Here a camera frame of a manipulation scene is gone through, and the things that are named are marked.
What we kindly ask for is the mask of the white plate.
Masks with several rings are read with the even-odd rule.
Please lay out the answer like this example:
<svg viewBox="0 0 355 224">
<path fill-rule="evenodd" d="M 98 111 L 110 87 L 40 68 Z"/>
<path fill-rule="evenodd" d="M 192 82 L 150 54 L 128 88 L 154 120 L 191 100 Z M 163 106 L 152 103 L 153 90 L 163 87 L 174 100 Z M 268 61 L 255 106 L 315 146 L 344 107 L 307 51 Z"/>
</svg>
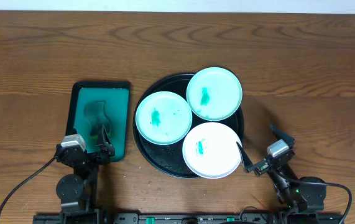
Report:
<svg viewBox="0 0 355 224">
<path fill-rule="evenodd" d="M 207 122 L 194 127 L 185 137 L 183 159 L 196 175 L 220 179 L 242 164 L 239 136 L 225 124 Z"/>
</svg>

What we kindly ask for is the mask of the black rectangular sponge tray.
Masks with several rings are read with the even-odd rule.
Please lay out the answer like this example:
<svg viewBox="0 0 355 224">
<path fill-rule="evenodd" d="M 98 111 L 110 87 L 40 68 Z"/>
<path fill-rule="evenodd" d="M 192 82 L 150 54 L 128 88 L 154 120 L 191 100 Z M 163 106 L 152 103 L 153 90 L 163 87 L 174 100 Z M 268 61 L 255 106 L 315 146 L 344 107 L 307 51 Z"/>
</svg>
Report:
<svg viewBox="0 0 355 224">
<path fill-rule="evenodd" d="M 97 138 L 90 138 L 90 129 L 94 125 L 110 124 L 112 134 L 108 137 L 115 149 L 111 161 L 121 161 L 125 155 L 129 92 L 129 82 L 76 82 L 71 91 L 65 134 L 80 134 L 87 152 L 97 152 Z"/>
</svg>

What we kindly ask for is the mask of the yellow green sponge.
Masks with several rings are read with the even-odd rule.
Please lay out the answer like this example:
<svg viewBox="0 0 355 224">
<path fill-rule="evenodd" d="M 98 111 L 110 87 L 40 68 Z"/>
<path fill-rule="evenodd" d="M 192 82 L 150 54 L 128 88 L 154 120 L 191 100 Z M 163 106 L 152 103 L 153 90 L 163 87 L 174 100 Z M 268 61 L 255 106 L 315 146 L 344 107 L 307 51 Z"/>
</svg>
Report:
<svg viewBox="0 0 355 224">
<path fill-rule="evenodd" d="M 112 126 L 110 124 L 105 124 L 104 127 L 105 127 L 105 130 L 106 130 L 106 134 L 108 136 L 111 136 L 111 134 L 112 134 Z M 96 139 L 101 130 L 102 130 L 102 124 L 92 126 L 91 129 L 90 129 L 90 138 L 91 139 Z"/>
</svg>

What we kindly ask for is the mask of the round black tray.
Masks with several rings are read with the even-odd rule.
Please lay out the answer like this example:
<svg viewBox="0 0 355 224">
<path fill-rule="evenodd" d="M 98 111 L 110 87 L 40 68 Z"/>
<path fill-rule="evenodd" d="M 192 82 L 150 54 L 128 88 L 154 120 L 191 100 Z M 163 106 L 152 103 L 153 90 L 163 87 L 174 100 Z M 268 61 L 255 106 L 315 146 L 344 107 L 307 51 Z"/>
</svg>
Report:
<svg viewBox="0 0 355 224">
<path fill-rule="evenodd" d="M 171 91 L 185 98 L 188 83 L 193 76 L 194 74 L 192 73 L 178 73 L 161 78 L 144 92 L 140 100 L 142 101 L 145 97 L 158 91 Z M 230 127 L 240 140 L 243 139 L 244 117 L 241 108 L 238 108 L 230 117 L 221 120 L 220 123 Z M 196 179 L 199 177 L 189 169 L 184 161 L 182 139 L 168 145 L 153 144 L 139 133 L 135 121 L 132 122 L 132 131 L 141 154 L 156 169 L 176 178 Z"/>
</svg>

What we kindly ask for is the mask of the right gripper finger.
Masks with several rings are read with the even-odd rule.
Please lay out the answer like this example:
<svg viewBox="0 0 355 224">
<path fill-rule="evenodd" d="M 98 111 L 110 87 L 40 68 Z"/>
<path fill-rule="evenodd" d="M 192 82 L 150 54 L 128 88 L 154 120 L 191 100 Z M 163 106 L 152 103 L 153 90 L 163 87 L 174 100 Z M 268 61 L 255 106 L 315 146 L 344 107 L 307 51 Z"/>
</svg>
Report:
<svg viewBox="0 0 355 224">
<path fill-rule="evenodd" d="M 288 146 L 294 146 L 295 139 L 293 137 L 278 129 L 274 124 L 269 124 L 269 127 L 277 140 L 283 140 Z"/>
<path fill-rule="evenodd" d="M 252 164 L 250 158 L 248 157 L 248 155 L 245 153 L 241 144 L 239 142 L 237 142 L 236 144 L 239 149 L 239 153 L 241 155 L 242 166 L 246 172 L 250 172 L 253 164 Z"/>
</svg>

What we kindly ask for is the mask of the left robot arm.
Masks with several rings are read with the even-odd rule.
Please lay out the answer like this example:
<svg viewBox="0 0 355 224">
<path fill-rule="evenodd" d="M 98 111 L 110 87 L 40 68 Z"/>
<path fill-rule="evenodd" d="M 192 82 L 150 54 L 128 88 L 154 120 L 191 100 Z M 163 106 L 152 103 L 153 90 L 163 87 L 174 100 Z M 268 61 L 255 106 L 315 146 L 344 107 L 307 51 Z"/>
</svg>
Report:
<svg viewBox="0 0 355 224">
<path fill-rule="evenodd" d="M 105 210 L 96 206 L 99 167 L 109 164 L 115 155 L 105 125 L 98 129 L 96 146 L 99 151 L 88 152 L 80 134 L 65 136 L 56 146 L 57 162 L 73 169 L 73 173 L 62 177 L 56 186 L 62 223 L 109 223 Z"/>
</svg>

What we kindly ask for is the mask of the mint plate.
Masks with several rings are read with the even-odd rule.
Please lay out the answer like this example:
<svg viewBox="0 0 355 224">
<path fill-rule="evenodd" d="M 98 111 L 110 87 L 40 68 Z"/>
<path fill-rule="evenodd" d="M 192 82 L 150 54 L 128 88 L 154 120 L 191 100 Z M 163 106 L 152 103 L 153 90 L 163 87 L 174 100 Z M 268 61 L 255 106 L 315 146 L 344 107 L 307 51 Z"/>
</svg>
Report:
<svg viewBox="0 0 355 224">
<path fill-rule="evenodd" d="M 192 120 L 187 101 L 171 91 L 151 93 L 139 103 L 135 115 L 139 134 L 158 145 L 183 139 L 191 129 Z"/>
<path fill-rule="evenodd" d="M 188 82 L 187 102 L 198 117 L 221 121 L 232 116 L 242 101 L 242 86 L 235 74 L 225 68 L 200 70 Z"/>
</svg>

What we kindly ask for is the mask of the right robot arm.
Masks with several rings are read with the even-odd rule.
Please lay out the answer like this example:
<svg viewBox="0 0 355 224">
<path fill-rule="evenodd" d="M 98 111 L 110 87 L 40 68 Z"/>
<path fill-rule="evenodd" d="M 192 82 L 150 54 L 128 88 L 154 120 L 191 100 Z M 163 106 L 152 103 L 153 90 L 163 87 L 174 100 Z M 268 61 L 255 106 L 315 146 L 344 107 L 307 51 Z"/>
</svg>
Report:
<svg viewBox="0 0 355 224">
<path fill-rule="evenodd" d="M 267 174 L 281 204 L 288 208 L 264 218 L 266 223 L 319 223 L 318 212 L 324 209 L 326 185 L 317 177 L 299 179 L 288 165 L 295 155 L 295 139 L 273 124 L 270 129 L 277 141 L 267 148 L 267 156 L 253 164 L 243 147 L 238 145 L 244 171 L 260 177 Z"/>
</svg>

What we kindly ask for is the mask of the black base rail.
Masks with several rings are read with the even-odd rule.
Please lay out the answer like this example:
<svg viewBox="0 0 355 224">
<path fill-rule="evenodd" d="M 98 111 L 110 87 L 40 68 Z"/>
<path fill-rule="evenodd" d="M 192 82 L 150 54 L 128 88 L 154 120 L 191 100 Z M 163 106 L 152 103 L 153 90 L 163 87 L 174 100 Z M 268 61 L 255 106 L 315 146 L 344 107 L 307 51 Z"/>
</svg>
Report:
<svg viewBox="0 0 355 224">
<path fill-rule="evenodd" d="M 107 223 L 107 224 L 214 224 L 214 223 L 339 223 L 340 215 L 291 214 L 269 215 L 254 212 L 241 215 L 211 215 L 211 214 L 142 214 L 137 213 L 91 213 L 85 215 L 48 215 L 40 214 L 33 217 L 33 224 L 51 223 Z"/>
</svg>

